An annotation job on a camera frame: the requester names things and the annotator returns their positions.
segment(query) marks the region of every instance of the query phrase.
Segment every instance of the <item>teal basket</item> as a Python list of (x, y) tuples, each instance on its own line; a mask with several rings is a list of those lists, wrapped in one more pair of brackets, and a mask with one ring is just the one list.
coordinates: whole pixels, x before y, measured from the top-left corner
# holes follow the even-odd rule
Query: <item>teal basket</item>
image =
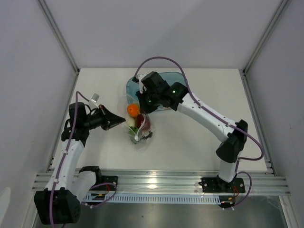
[[(184, 80), (182, 74), (179, 72), (164, 72), (164, 73), (159, 73), (159, 75), (165, 81), (167, 81), (167, 83), (170, 86), (175, 82), (179, 82), (179, 83), (183, 84), (184, 86), (186, 86), (185, 80)], [(139, 91), (139, 84), (132, 81), (132, 78), (130, 78), (130, 80), (127, 82), (126, 91), (127, 91), (127, 95), (128, 95), (127, 96), (128, 105), (134, 103), (134, 100), (136, 100), (138, 102), (136, 92)], [(166, 110), (166, 109), (167, 108), (164, 108), (162, 105), (160, 105), (157, 108), (157, 111)]]

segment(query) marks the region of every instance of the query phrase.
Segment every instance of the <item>perforated metal strip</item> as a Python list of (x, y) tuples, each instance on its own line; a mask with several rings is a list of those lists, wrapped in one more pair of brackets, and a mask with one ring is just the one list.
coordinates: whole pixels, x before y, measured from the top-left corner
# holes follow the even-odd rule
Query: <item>perforated metal strip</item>
[[(85, 196), (86, 202), (103, 202), (103, 200), (94, 200), (96, 196), (88, 193)], [(112, 203), (167, 203), (167, 204), (219, 204), (218, 196), (202, 195), (163, 195), (163, 194), (119, 194), (114, 196), (109, 202)]]

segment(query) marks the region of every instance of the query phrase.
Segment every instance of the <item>cable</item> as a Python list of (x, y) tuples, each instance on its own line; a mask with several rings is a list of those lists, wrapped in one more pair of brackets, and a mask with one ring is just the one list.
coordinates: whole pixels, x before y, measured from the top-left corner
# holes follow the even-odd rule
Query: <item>cable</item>
[(229, 124), (227, 121), (223, 120), (223, 119), (220, 118), (218, 115), (216, 115), (215, 113), (213, 113), (212, 111), (210, 111), (209, 109), (207, 109), (206, 107), (204, 107), (204, 106), (202, 106), (202, 105), (200, 104), (200, 102), (199, 102), (199, 101), (194, 97), (194, 95), (192, 94), (192, 91), (191, 91), (190, 86), (189, 86), (189, 84), (188, 84), (188, 80), (187, 80), (187, 78), (186, 78), (186, 75), (185, 75), (184, 70), (183, 70), (183, 69), (181, 68), (181, 66), (180, 66), (176, 61), (174, 61), (173, 59), (170, 59), (170, 58), (167, 58), (167, 57), (162, 57), (162, 56), (156, 56), (156, 57), (151, 57), (151, 58), (149, 58), (149, 59), (146, 59), (145, 61), (143, 61), (143, 62), (139, 65), (139, 67), (137, 68), (137, 70), (136, 70), (134, 76), (137, 76), (139, 70), (142, 68), (142, 66), (143, 66), (146, 62), (148, 62), (148, 61), (150, 61), (150, 60), (153, 60), (153, 59), (165, 59), (165, 60), (168, 60), (168, 61), (170, 61), (170, 62), (173, 62), (173, 63), (180, 69), (181, 74), (182, 74), (182, 76), (183, 76), (183, 78), (184, 78), (184, 80), (185, 80), (185, 83), (186, 83), (186, 87), (187, 87), (187, 89), (188, 89), (188, 92), (189, 92), (189, 94), (190, 94), (192, 100), (193, 100), (198, 106), (200, 106), (204, 111), (206, 111), (207, 113), (209, 113), (210, 115), (212, 115), (212, 116), (213, 116), (214, 118), (216, 118), (217, 120), (221, 121), (223, 124), (225, 124), (225, 125), (227, 125), (227, 126), (233, 128), (233, 129), (235, 129), (235, 130), (237, 130), (237, 131), (243, 133), (244, 135), (246, 135), (248, 138), (250, 138), (252, 141), (254, 141), (254, 142), (258, 145), (258, 147), (261, 149), (261, 155), (260, 155), (258, 158), (239, 157), (239, 158), (237, 159), (237, 164), (236, 164), (235, 172), (238, 171), (238, 165), (239, 165), (239, 161), (240, 161), (240, 160), (258, 161), (258, 160), (260, 160), (260, 159), (262, 159), (262, 158), (264, 157), (264, 150), (263, 150), (263, 147), (262, 147), (262, 145), (261, 145), (254, 137), (252, 137), (250, 134), (248, 134), (247, 132), (243, 131), (242, 129), (240, 129), (240, 128), (234, 126), (234, 125)]
[(105, 204), (106, 202), (110, 201), (110, 200), (116, 195), (116, 193), (117, 193), (117, 186), (116, 186), (115, 184), (110, 183), (110, 182), (109, 182), (109, 183), (97, 184), (97, 185), (94, 185), (93, 187), (91, 187), (90, 190), (95, 189), (95, 188), (98, 188), (98, 187), (100, 187), (100, 186), (104, 186), (104, 185), (112, 185), (112, 186), (115, 187), (115, 192), (114, 192), (114, 194), (113, 194), (112, 196), (110, 196), (110, 197), (109, 197), (108, 199), (106, 199), (105, 201), (103, 201), (103, 202), (101, 202), (101, 203), (98, 203), (98, 204), (96, 204), (96, 205), (90, 205), (90, 204), (88, 204), (88, 203), (82, 203), (82, 204), (85, 205), (85, 206), (88, 206), (88, 207), (90, 207), (90, 208), (97, 208), (97, 207), (99, 207), (99, 206)]
[(249, 183), (249, 188), (248, 188), (246, 196), (240, 202), (238, 202), (237, 204), (235, 204), (234, 207), (239, 206), (241, 203), (243, 203), (245, 201), (245, 199), (249, 196), (249, 194), (251, 192), (251, 188), (252, 188), (252, 178), (251, 178), (250, 174), (248, 172), (245, 172), (245, 171), (241, 171), (238, 174), (240, 174), (240, 173), (246, 174), (249, 177), (250, 183)]
[[(85, 98), (79, 91), (76, 91), (74, 120), (73, 120), (73, 126), (72, 126), (72, 130), (71, 130), (71, 134), (70, 134), (70, 137), (67, 141), (66, 152), (68, 151), (68, 149), (70, 147), (72, 137), (73, 137), (73, 134), (74, 134), (74, 131), (75, 131), (77, 108), (78, 108), (78, 95), (81, 95), (87, 102), (89, 102), (89, 100), (87, 98)], [(58, 178), (59, 178), (60, 170), (62, 168), (63, 161), (65, 160), (66, 155), (67, 155), (67, 153), (64, 153), (62, 155), (62, 158), (61, 158), (61, 161), (59, 163), (58, 170), (57, 170), (57, 173), (56, 173), (56, 176), (55, 176), (55, 180), (58, 180)], [(52, 187), (52, 190), (51, 190), (51, 195), (50, 195), (50, 198), (49, 198), (49, 220), (50, 220), (52, 228), (55, 228), (54, 218), (53, 218), (53, 198), (54, 198), (54, 192), (55, 192), (56, 185), (57, 185), (57, 182), (54, 181), (53, 182), (53, 187)]]

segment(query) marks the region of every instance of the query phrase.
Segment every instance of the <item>table surface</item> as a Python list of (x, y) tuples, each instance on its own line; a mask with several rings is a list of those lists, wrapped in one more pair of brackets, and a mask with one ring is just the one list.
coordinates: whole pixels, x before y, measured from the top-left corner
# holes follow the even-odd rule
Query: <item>table surface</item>
[[(135, 68), (83, 68), (75, 91), (90, 98), (100, 95), (98, 103), (118, 115), (125, 115), (126, 83), (134, 75)], [(151, 71), (178, 71), (175, 68), (143, 68), (140, 73)], [(206, 104), (219, 113), (248, 123), (248, 133), (257, 139), (241, 77), (237, 69), (184, 69), (191, 90)], [(170, 171), (217, 171), (220, 159), (215, 151), (220, 141), (206, 128), (188, 116), (173, 110), (149, 114), (154, 127), (151, 141), (138, 148), (128, 138), (124, 127), (109, 131), (97, 128), (90, 136), (77, 167), (97, 165), (102, 169), (122, 170), (170, 170)], [(61, 150), (58, 143), (53, 167)], [(241, 156), (255, 158), (260, 149), (250, 139)], [(266, 171), (264, 160), (241, 161), (239, 171)]]

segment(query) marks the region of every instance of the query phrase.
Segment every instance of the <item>wall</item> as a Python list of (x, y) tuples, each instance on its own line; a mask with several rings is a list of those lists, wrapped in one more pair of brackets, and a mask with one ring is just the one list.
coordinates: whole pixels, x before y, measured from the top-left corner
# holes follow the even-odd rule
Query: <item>wall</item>
[[(83, 67), (243, 68), (281, 0), (47, 0)], [(171, 67), (153, 61), (148, 67)]]
[(1, 227), (18, 228), (75, 76), (36, 1), (0, 1), (0, 31), (0, 191), (12, 191)]
[(275, 169), (287, 177), (304, 218), (304, 1), (292, 0), (261, 55), (249, 84), (271, 147)]

